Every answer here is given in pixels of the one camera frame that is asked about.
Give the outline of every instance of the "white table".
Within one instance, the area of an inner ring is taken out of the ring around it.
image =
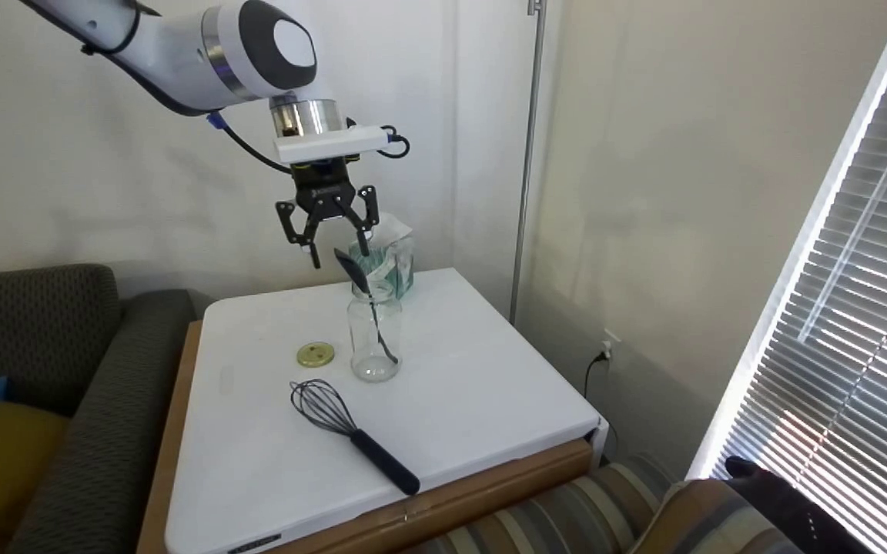
[[[344,284],[217,302],[204,317],[171,501],[171,551],[283,543],[405,499],[344,436],[289,405],[289,380],[327,377],[356,420],[422,489],[577,436],[602,451],[608,420],[457,271],[416,273],[405,297],[400,371],[363,384],[348,370]],[[301,370],[309,340],[336,343]]]

